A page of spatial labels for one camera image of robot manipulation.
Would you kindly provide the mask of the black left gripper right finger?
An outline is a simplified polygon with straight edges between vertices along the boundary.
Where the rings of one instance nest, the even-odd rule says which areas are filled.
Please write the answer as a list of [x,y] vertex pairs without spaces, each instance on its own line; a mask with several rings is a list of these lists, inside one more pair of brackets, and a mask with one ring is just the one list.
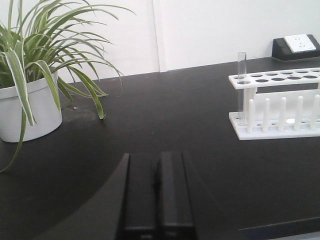
[[180,152],[162,152],[157,166],[157,217],[161,240],[192,240],[195,226]]

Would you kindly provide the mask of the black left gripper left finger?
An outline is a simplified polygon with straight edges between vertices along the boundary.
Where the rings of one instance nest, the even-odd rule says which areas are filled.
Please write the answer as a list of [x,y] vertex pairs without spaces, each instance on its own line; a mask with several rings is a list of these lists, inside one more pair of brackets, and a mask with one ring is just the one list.
[[129,157],[124,239],[157,240],[156,210],[154,156],[149,153],[134,153]]

